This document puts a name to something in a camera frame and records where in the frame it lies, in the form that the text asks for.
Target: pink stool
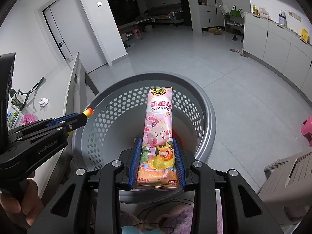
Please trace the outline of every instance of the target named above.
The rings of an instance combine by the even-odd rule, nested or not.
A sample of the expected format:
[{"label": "pink stool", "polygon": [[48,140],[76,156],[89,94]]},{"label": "pink stool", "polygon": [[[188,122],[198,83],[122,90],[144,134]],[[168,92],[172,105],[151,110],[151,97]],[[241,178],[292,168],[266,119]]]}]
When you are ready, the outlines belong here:
[{"label": "pink stool", "polygon": [[134,36],[136,36],[137,38],[140,38],[140,39],[141,39],[141,32],[140,32],[139,29],[134,29],[134,30],[132,30],[132,32],[133,32],[133,35],[134,35]]},{"label": "pink stool", "polygon": [[308,139],[309,146],[312,146],[312,116],[307,118],[303,122],[303,126],[301,127],[301,133],[302,135]]}]

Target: light blue fabric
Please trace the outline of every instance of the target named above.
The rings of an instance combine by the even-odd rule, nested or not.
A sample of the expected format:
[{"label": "light blue fabric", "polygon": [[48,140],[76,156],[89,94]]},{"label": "light blue fabric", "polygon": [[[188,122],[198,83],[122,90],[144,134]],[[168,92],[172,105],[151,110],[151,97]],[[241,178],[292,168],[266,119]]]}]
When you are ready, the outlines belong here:
[{"label": "light blue fabric", "polygon": [[122,234],[163,234],[160,229],[141,231],[133,226],[124,226],[121,228]]}]

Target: crumpled paper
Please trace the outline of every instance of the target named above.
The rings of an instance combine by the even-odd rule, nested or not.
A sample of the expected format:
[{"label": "crumpled paper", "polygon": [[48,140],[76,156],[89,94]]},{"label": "crumpled paper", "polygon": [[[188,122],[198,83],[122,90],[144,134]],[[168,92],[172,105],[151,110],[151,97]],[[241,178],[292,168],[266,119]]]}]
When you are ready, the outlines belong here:
[{"label": "crumpled paper", "polygon": [[41,98],[39,102],[39,106],[46,106],[49,103],[49,100],[47,98]]}]

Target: pink candy wrapper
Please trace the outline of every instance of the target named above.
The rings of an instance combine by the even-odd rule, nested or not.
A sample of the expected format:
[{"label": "pink candy wrapper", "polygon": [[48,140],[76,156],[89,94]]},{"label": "pink candy wrapper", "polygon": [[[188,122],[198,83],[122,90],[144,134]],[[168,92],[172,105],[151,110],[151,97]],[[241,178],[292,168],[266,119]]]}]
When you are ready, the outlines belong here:
[{"label": "pink candy wrapper", "polygon": [[138,188],[176,189],[177,173],[172,148],[172,88],[149,91]]}]

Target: laundry basket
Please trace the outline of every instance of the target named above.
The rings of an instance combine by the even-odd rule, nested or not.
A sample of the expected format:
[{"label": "laundry basket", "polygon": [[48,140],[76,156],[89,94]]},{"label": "laundry basket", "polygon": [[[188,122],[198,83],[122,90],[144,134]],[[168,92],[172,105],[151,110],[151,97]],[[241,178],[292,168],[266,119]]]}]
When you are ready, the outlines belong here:
[{"label": "laundry basket", "polygon": [[[192,80],[166,73],[146,73],[126,78],[102,93],[89,104],[94,114],[73,136],[73,161],[79,168],[99,170],[132,148],[135,138],[143,137],[146,98],[151,88],[172,87],[173,131],[183,148],[191,150],[197,160],[207,162],[216,134],[212,104]],[[147,203],[159,201],[174,191],[120,191],[120,202]]]}]

